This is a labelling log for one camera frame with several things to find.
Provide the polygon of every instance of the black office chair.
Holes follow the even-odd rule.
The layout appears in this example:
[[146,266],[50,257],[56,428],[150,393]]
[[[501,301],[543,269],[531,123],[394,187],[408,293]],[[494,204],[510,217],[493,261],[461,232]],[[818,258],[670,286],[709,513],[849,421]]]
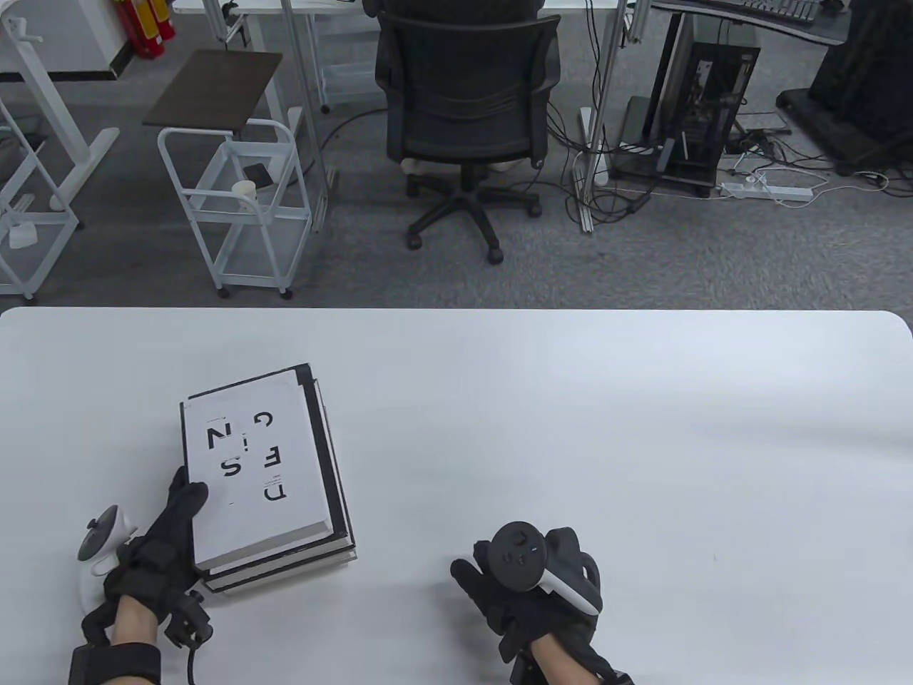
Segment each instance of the black office chair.
[[409,175],[406,194],[427,188],[446,199],[409,226],[406,244],[465,210],[488,243],[488,262],[504,261],[483,205],[525,207],[541,216],[539,196],[478,187],[486,164],[529,158],[541,169],[548,150],[546,108],[561,78],[558,23],[548,16],[523,24],[451,26],[378,15],[381,38],[375,77],[387,95],[387,155],[460,165],[460,187]]

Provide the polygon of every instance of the red fire extinguisher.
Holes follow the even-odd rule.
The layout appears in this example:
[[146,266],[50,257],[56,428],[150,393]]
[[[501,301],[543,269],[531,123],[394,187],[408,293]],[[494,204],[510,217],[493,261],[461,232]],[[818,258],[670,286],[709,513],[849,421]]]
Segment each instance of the red fire extinguisher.
[[171,23],[171,10],[165,0],[149,0],[152,6],[152,13],[155,15],[155,23],[159,26],[159,33],[162,40],[171,40],[174,38],[174,24]]
[[137,55],[154,59],[164,54],[162,34],[155,23],[149,0],[114,0],[114,6]]

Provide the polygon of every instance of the book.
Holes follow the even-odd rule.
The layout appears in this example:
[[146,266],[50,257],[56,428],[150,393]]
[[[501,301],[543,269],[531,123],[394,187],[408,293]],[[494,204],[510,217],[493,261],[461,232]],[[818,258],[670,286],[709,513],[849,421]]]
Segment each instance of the book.
[[327,569],[334,566],[347,564],[348,562],[354,561],[357,558],[358,554],[355,552],[355,547],[353,546],[351,548],[341,550],[337,553],[324,555],[318,559],[314,559],[310,563],[293,564],[292,566],[287,566],[284,569],[278,569],[273,573],[253,578],[246,583],[228,585],[219,590],[219,592],[232,596],[241,592],[246,592],[248,590],[262,587],[263,585],[267,585],[269,583],[276,583],[280,580],[285,580],[286,578],[294,577],[296,575],[311,573],[320,569]]
[[321,568],[324,564],[319,564],[319,562],[328,555],[354,550],[355,540],[352,534],[349,509],[342,491],[339,465],[332,446],[332,434],[326,416],[326,406],[320,395],[320,385],[315,382],[313,387],[304,386],[304,388],[309,411],[313,407],[317,407],[317,411],[313,411],[311,416],[320,418],[320,422],[312,423],[312,428],[314,435],[319,436],[316,440],[318,458],[324,477],[324,489],[330,504],[333,533],[319,540],[293,543],[269,553],[247,557],[238,564],[212,569],[204,574],[204,585],[212,592],[221,592],[227,587],[238,586],[245,582],[257,582],[257,585],[262,585],[259,583],[260,579],[271,577],[288,567],[295,567],[299,573],[302,573],[312,568],[311,566],[305,567],[308,560],[313,560],[314,567]]
[[181,404],[188,477],[209,486],[193,521],[200,570],[334,533],[318,456],[318,440],[327,438],[307,398],[314,385],[303,364]]

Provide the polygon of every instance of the computer tower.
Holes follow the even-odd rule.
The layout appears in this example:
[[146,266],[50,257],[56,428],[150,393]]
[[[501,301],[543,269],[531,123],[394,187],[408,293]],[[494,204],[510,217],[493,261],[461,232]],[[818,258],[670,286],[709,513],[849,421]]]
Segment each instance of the computer tower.
[[680,17],[670,24],[653,95],[628,103],[614,174],[652,176],[708,195],[761,44],[753,26]]

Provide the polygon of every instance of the hand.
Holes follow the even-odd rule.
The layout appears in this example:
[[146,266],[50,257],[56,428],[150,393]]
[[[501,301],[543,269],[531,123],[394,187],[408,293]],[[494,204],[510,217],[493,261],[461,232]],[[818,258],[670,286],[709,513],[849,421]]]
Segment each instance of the hand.
[[145,535],[118,550],[121,565],[105,578],[108,601],[130,596],[152,611],[160,624],[168,617],[174,599],[200,578],[194,568],[191,520],[208,496],[205,483],[188,483],[187,469],[177,470],[164,511]]
[[597,617],[585,615],[562,597],[546,593],[539,587],[529,592],[508,590],[488,568],[488,545],[489,542],[483,540],[473,548],[472,556],[481,573],[469,561],[456,559],[450,565],[450,574],[476,603],[488,621],[488,627],[502,636],[498,651],[504,662],[509,663],[521,651],[532,659],[530,643],[553,635],[585,669],[605,682],[616,682],[614,669],[590,645]]

